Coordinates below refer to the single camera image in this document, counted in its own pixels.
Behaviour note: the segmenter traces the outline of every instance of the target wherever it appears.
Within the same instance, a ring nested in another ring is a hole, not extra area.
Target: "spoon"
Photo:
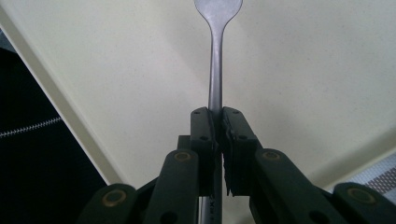
[[[212,113],[215,135],[218,137],[222,110],[222,37],[225,26],[241,8],[242,0],[194,0],[194,3],[209,24],[212,34],[209,110]],[[205,224],[221,223],[221,164],[221,154],[216,153],[214,192],[212,196],[202,199],[201,221]]]

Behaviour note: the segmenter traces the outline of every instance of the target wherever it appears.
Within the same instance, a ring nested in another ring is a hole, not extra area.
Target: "black fabric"
[[[0,133],[59,117],[17,54],[0,49]],[[74,223],[106,183],[60,121],[0,138],[0,223]]]

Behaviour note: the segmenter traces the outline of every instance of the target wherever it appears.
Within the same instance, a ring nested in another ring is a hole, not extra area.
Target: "white surface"
[[[157,176],[207,105],[210,33],[193,1],[0,6],[103,177],[139,188]],[[320,187],[351,176],[395,151],[395,11],[393,0],[245,1],[225,31],[224,104]],[[246,201],[224,200],[224,223],[251,222]]]

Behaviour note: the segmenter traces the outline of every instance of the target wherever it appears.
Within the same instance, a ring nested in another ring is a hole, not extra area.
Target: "metal spoon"
[[[222,37],[227,23],[238,13],[242,0],[194,0],[195,7],[205,18],[212,33],[212,55],[210,62],[209,110],[218,135],[222,110]],[[221,223],[221,154],[216,153],[214,193],[202,201],[202,223]]]

